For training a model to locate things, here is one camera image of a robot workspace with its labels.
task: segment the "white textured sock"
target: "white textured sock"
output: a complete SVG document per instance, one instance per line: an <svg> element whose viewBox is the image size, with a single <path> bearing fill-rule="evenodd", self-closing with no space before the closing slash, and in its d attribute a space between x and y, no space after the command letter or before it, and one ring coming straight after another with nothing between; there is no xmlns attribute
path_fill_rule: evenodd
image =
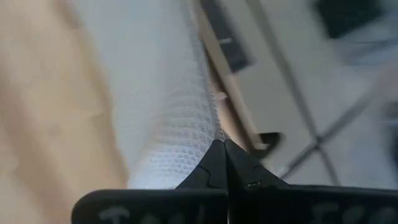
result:
<svg viewBox="0 0 398 224"><path fill-rule="evenodd" d="M223 139L190 1L75 6L108 75L129 187L175 188Z"/></svg>

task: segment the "black plastic object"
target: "black plastic object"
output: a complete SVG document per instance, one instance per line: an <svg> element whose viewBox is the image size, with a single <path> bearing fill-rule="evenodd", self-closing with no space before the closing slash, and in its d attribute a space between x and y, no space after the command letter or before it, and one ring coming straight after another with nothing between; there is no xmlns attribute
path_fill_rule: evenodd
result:
<svg viewBox="0 0 398 224"><path fill-rule="evenodd" d="M214 141L175 190L100 190L84 196L73 224L398 223L398 193L288 185L234 142Z"/></svg>
<svg viewBox="0 0 398 224"><path fill-rule="evenodd" d="M380 0L318 0L315 8L332 39L338 39L382 15Z"/></svg>
<svg viewBox="0 0 398 224"><path fill-rule="evenodd" d="M218 39L225 59L233 73L249 65L249 59L236 38L218 0L201 0L200 4Z"/></svg>
<svg viewBox="0 0 398 224"><path fill-rule="evenodd" d="M283 133L261 133L259 134L261 142L267 144L265 149L250 149L250 155L261 160L265 159L271 153L273 153L282 141L284 137Z"/></svg>

